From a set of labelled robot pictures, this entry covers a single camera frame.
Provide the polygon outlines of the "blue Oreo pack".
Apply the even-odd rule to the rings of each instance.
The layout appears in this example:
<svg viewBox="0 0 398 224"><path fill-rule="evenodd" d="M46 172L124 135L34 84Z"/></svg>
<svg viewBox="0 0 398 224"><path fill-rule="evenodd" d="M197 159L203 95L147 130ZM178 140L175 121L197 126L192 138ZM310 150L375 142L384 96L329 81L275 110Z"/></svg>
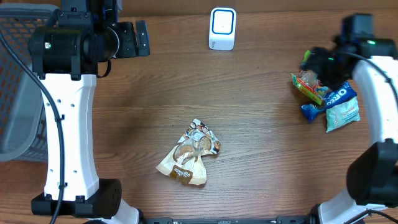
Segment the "blue Oreo pack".
<svg viewBox="0 0 398 224"><path fill-rule="evenodd" d="M325 105L317 107L313 104L307 104L301 106L303 115L311 123L319 114L325 113L327 109L330 109L336 105L342 104L357 96L355 90L351 87L349 82L344 82L338 90L329 92L325 97Z"/></svg>

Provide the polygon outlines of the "green Haribo candy bag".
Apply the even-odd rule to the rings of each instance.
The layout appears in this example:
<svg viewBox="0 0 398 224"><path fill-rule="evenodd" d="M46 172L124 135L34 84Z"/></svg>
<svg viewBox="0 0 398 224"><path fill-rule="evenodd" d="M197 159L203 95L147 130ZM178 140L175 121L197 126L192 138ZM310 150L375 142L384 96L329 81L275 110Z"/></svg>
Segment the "green Haribo candy bag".
<svg viewBox="0 0 398 224"><path fill-rule="evenodd" d="M331 92L328 87L321 86L317 74L311 70L300 70L298 74L291 73L291 76L293 85L317 105L322 105L326 95Z"/></svg>

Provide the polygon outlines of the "light teal snack bar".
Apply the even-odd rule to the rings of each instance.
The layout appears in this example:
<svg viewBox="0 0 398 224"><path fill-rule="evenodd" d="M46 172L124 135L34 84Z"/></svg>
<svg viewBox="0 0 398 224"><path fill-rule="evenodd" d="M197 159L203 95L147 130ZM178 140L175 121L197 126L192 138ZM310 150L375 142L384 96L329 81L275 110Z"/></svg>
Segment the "light teal snack bar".
<svg viewBox="0 0 398 224"><path fill-rule="evenodd" d="M326 132L329 133L352 121L360 121L357 97L326 110Z"/></svg>

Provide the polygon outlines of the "beige cookie bag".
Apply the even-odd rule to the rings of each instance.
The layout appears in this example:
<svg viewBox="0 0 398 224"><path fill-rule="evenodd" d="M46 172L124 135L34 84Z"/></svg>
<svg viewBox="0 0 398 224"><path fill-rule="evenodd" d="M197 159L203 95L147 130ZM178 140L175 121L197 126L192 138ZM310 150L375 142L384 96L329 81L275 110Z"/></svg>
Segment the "beige cookie bag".
<svg viewBox="0 0 398 224"><path fill-rule="evenodd" d="M194 119L174 148L155 168L185 185L203 185L207 180L203 156L217 155L221 142L199 119Z"/></svg>

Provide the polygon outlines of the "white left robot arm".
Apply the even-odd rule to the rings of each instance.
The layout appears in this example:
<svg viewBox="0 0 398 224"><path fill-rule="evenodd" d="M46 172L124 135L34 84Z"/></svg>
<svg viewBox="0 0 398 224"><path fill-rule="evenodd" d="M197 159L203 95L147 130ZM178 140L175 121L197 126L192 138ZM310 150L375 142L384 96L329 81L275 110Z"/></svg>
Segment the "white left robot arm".
<svg viewBox="0 0 398 224"><path fill-rule="evenodd" d="M118 179L98 177L92 111L98 65L150 54L144 21L119 22L121 2L63 1L29 39L46 115L48 169L44 191L31 201L35 215L88 223L144 223L122 198Z"/></svg>

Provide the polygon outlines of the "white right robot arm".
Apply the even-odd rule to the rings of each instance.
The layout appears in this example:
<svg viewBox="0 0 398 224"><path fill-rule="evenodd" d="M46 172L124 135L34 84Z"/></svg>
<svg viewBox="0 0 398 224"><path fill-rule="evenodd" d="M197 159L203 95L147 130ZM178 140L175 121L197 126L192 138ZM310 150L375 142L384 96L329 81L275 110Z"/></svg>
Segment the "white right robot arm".
<svg viewBox="0 0 398 224"><path fill-rule="evenodd" d="M362 223L397 206L397 47L377 39L370 14L343 19L335 48L315 47L302 70L311 70L331 89L352 79L359 86L369 123L370 147L350 166L346 189L316 205L298 223Z"/></svg>

